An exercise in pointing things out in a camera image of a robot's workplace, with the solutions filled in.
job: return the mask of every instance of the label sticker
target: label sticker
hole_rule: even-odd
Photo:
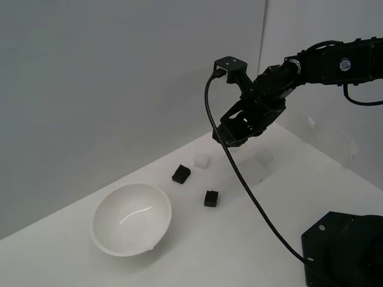
[[[351,69],[351,61],[347,58],[341,60],[340,68],[343,72],[347,72]]]

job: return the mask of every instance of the white cube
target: white cube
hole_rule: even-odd
[[[206,153],[196,154],[194,157],[194,166],[201,169],[207,169],[210,164],[210,155]]]
[[[255,155],[256,159],[259,161],[260,164],[266,165],[270,163],[273,160],[273,155],[270,152],[268,148],[265,146],[260,148]]]

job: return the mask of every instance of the white table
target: white table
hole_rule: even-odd
[[[254,154],[267,146],[270,176],[252,176]],[[208,170],[196,152],[212,155]],[[301,252],[300,235],[328,211],[383,215],[383,192],[295,135],[273,124],[233,152],[271,220]],[[184,185],[171,181],[182,163]],[[153,251],[131,258],[102,253],[89,236],[95,206],[129,182],[162,188],[172,203],[171,226]],[[220,192],[216,208],[206,190]],[[303,266],[275,238],[240,186],[210,134],[0,241],[0,285],[11,286],[259,286],[304,287]]]

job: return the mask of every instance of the white wall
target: white wall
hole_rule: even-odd
[[[266,4],[260,71],[325,40],[354,41],[383,36],[380,0],[269,0]],[[383,99],[383,80],[350,86],[350,96]],[[307,115],[315,121],[310,129]],[[342,88],[306,85],[287,98],[278,123],[332,156],[380,189],[383,188],[383,106],[349,103]],[[358,152],[349,160],[350,151]]]
[[[237,56],[255,75],[264,11],[265,0],[2,1],[0,239],[206,133],[213,62]],[[215,113],[237,95],[214,83]]]

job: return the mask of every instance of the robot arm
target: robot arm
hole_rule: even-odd
[[[383,38],[343,43],[318,43],[282,65],[270,66],[255,81],[246,74],[247,63],[234,57],[214,62],[214,70],[226,71],[227,83],[241,89],[237,101],[221,118],[218,131],[227,146],[241,146],[261,135],[285,110],[285,98],[306,83],[358,85],[383,78]]]

